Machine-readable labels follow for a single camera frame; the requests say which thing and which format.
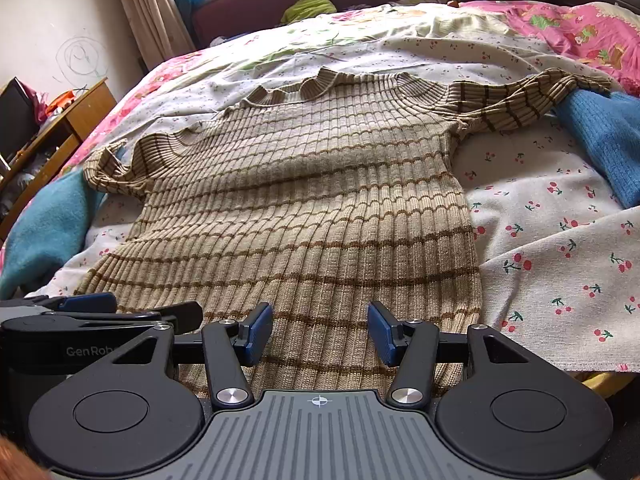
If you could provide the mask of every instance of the yellow-green cloth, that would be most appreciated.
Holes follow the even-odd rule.
[[[334,4],[329,0],[298,0],[289,9],[284,11],[280,23],[299,22],[306,18],[314,18],[320,14],[331,14],[337,12]]]

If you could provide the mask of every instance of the blue garment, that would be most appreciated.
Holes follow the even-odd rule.
[[[556,105],[556,114],[607,177],[620,203],[640,205],[640,99],[574,90]]]
[[[104,193],[91,189],[82,167],[43,187],[24,210],[4,244],[0,300],[20,286],[35,290],[79,253]]]

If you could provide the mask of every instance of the gray ribbed plate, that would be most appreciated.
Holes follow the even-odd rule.
[[[587,470],[575,479],[599,478]],[[185,455],[137,480],[488,480],[426,418],[383,406],[373,391],[267,391],[220,412]]]

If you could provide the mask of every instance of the television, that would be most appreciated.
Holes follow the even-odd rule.
[[[38,132],[33,102],[14,77],[0,94],[0,155],[6,162],[14,158]]]

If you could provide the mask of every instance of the ribbed sweater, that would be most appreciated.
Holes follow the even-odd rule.
[[[252,388],[378,388],[366,306],[464,332],[481,283],[451,157],[464,137],[540,118],[572,89],[609,79],[550,69],[504,86],[443,85],[408,73],[322,69],[259,86],[212,121],[93,153],[97,190],[139,197],[127,240],[88,271],[78,293],[111,291],[124,310],[197,300],[206,321],[274,305],[273,335]],[[459,365],[441,365],[440,386]],[[206,390],[202,367],[182,379]]]

